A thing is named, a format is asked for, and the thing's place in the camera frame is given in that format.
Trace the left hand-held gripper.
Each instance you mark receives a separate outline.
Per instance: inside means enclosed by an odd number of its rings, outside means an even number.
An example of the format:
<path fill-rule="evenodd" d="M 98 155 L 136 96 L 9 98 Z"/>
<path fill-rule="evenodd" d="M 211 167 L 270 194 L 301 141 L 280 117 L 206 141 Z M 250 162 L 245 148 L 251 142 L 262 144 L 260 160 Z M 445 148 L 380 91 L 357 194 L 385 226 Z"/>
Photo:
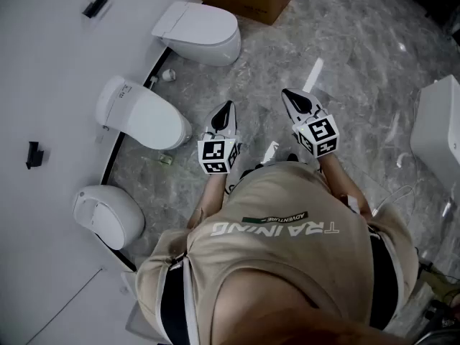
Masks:
<path fill-rule="evenodd" d="M 229 174 L 239 156 L 236 106 L 226 101 L 214 108 L 206 117 L 205 132 L 198 141 L 198 161 L 205 174 Z"/>

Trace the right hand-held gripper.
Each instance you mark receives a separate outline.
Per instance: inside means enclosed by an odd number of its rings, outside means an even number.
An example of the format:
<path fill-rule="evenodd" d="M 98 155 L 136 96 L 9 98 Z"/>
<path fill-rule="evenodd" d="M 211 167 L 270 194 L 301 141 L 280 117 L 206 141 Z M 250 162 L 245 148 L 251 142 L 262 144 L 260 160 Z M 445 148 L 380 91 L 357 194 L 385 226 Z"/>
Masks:
<path fill-rule="evenodd" d="M 319 111 L 317 116 L 309 116 L 305 120 L 298 121 L 300 116 L 314 115 L 317 110 L 322 108 L 321 103 L 314 95 L 299 89 L 284 88 L 282 101 L 288 116 L 295 123 L 293 124 L 293 131 L 298 142 L 314 158 L 318 159 L 338 149 L 339 130 L 331 114 Z"/>

